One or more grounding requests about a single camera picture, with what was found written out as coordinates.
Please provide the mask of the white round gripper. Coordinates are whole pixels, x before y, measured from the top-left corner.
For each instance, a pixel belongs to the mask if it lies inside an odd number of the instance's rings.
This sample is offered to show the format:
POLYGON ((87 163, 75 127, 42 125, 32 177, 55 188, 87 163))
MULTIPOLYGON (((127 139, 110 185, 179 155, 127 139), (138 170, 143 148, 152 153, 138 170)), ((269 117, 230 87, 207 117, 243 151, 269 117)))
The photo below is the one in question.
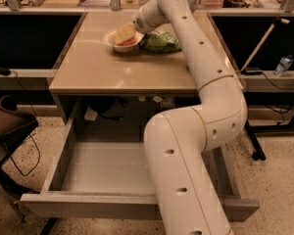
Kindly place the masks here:
POLYGON ((122 45, 125 42, 131 41, 136 33, 148 33, 159 26, 159 10, 157 6, 144 5, 132 16, 132 23, 126 23, 119 28, 112 36, 112 41, 116 45, 122 45))

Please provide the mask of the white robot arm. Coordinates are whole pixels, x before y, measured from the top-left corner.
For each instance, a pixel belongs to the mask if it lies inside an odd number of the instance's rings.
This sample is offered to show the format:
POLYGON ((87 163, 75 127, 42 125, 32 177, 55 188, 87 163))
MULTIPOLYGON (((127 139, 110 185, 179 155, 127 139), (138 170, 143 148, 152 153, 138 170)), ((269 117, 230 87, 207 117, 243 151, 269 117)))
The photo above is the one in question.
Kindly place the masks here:
POLYGON ((202 154, 233 140, 247 119, 242 86, 193 17, 197 0, 150 0, 137 31, 171 24, 201 103, 154 115, 144 148, 167 235, 234 235, 202 154))

